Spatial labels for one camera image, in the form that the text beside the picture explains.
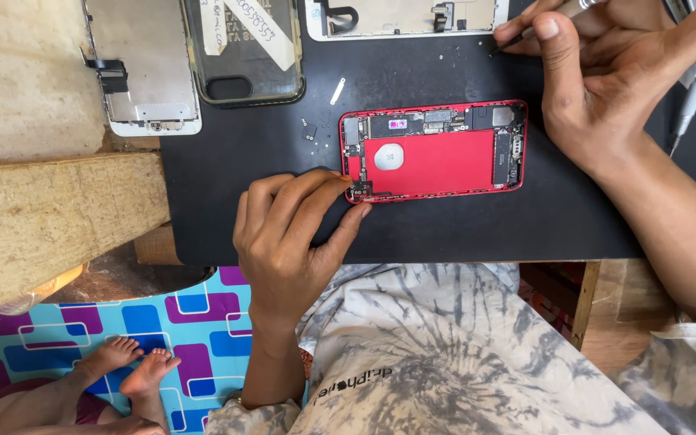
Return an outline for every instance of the circuit board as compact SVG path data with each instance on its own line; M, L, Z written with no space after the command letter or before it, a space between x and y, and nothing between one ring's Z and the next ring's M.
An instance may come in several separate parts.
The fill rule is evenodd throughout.
M507 192L522 184L527 104L354 112L340 133L353 203Z

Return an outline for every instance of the white label sticker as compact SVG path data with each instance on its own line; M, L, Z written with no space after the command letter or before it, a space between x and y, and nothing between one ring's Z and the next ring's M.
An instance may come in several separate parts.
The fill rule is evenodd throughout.
M200 0L200 24L203 26L203 47L208 56L218 56L227 46L227 25L224 22L224 0Z
M256 0L225 0L225 3L278 67L286 71L294 65L294 44Z

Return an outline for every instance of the phone case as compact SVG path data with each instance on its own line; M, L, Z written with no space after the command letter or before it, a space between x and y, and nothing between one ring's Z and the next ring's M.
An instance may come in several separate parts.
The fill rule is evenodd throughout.
M353 112L340 119L351 203L515 191L527 104L519 100Z
M305 89L295 2L182 0L190 64L206 103L293 102Z

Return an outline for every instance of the person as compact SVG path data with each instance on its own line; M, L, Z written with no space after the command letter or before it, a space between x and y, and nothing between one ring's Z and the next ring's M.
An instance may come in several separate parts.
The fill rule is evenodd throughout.
M551 12L561 2L536 2L495 37L534 26L537 39L508 51L543 59L547 133L696 315L696 183L643 131L696 61L696 11L675 25L661 0L611 0L574 25ZM241 195L251 356L240 400L209 413L207 434L696 433L695 323L656 335L609 379L517 296L516 265L341 267L369 203L312 248L350 184L314 170ZM298 346L313 354L304 405Z
M1 389L0 435L170 435L160 381L181 362L171 358L171 352L153 349L121 382L120 392L130 399L128 417L106 400L84 392L143 354L138 341L116 337L61 379L29 379Z

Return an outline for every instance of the black repair mat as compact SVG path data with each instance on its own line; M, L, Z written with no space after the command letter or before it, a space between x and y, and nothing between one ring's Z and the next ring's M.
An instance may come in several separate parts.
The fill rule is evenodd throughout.
M513 0L510 16L528 3ZM304 23L302 4L299 10ZM538 59L491 59L489 35L316 43L305 25L300 27L306 89L299 101L233 109L204 104L199 134L161 137L182 262L237 264L232 245L237 200L252 181L315 167L340 170L337 121L346 112L513 98L530 105L524 183L518 191L375 204L346 263L643 256L608 198L547 138ZM341 77L345 88L330 105ZM647 130L655 139L666 141L680 97L676 89L653 114ZM317 127L313 141L302 138L303 119ZM676 155L696 180L696 118ZM344 197L337 199L314 242L329 237L349 206Z

